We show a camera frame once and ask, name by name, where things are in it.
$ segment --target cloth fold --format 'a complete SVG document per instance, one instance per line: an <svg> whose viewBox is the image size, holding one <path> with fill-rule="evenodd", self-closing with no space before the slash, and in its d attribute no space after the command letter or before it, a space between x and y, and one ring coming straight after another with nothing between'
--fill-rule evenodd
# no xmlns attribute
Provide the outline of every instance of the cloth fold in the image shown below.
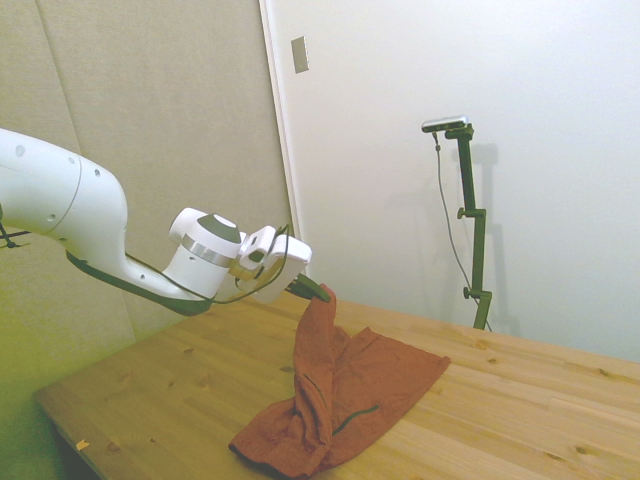
<svg viewBox="0 0 640 480"><path fill-rule="evenodd" d="M340 465L373 444L431 388L451 360L365 328L334 326L335 294L305 310L293 352L295 397L260 412L229 444L290 478Z"/></svg>

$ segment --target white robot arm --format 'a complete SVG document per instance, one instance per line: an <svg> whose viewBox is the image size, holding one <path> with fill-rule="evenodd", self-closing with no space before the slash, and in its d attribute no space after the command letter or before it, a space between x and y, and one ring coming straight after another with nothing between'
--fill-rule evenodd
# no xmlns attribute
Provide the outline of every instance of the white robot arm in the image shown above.
<svg viewBox="0 0 640 480"><path fill-rule="evenodd" d="M164 271L133 259L125 253L127 203L118 180L80 155L4 129L0 221L55 240L85 273L182 315L208 310L228 274L263 302L284 289L306 298L325 293L298 275L311 260L308 245L273 227L246 235L191 208L171 226L178 249Z"/></svg>

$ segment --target table surface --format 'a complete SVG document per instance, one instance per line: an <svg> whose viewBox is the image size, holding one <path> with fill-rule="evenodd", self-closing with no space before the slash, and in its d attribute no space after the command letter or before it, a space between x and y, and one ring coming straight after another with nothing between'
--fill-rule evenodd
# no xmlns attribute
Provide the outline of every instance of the table surface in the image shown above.
<svg viewBox="0 0 640 480"><path fill-rule="evenodd" d="M227 445L293 396L307 304L215 306L36 398L102 478L269 478ZM340 300L336 324L452 364L373 446L314 478L640 479L640 364Z"/></svg>

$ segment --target black cable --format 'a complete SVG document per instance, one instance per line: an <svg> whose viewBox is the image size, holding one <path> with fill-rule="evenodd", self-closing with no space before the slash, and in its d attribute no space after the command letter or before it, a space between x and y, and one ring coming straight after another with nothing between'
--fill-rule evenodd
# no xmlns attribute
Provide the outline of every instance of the black cable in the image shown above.
<svg viewBox="0 0 640 480"><path fill-rule="evenodd" d="M453 242L453 234L451 233L451 221L449 220L449 209L447 208L447 202L444 199L444 191L442 189L442 175L441 175L441 165L440 165L442 163L440 161L441 147L440 147L440 143L438 142L438 134L436 132L432 132L432 134L433 134L433 139L436 142L436 155L438 156L438 187L440 187L440 198L442 199L442 206L444 207L444 217L447 220L447 232L449 233L449 243L451 243L453 254L456 257L456 262L458 263L458 266L460 267L460 271L464 276L464 280L467 283L467 288L471 290L471 283L469 282L469 277L467 276L467 272L462 266L462 262L460 261L460 257L458 256L458 250L456 249L456 245ZM473 298L473 301L476 302L476 305L480 304L477 298L474 298L474 297L471 297L471 298ZM487 327L489 327L489 331L493 332L493 329L491 328L491 325L489 325L488 320L486 320L486 324L487 324Z"/></svg>
<svg viewBox="0 0 640 480"><path fill-rule="evenodd" d="M27 235L31 232L27 232L26 230L24 230L22 232L7 233L7 231L4 229L4 226L2 225L2 222L0 222L0 233L2 233L2 235L0 235L0 240L4 240L5 242L7 242L5 247L16 248L16 247L20 247L21 245L18 245L17 243L13 242L11 240L11 237L19 237L21 235Z"/></svg>

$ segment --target silver ring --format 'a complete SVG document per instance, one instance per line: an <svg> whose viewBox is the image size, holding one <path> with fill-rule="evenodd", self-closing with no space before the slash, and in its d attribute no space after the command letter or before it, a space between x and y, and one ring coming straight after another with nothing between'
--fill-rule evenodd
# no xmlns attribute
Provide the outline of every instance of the silver ring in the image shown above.
<svg viewBox="0 0 640 480"><path fill-rule="evenodd" d="M217 265L218 267L228 268L231 266L231 262L235 260L234 258L227 257L221 253L214 252L210 248L196 242L189 235L185 235L182 238L182 246L193 253L196 257Z"/></svg>

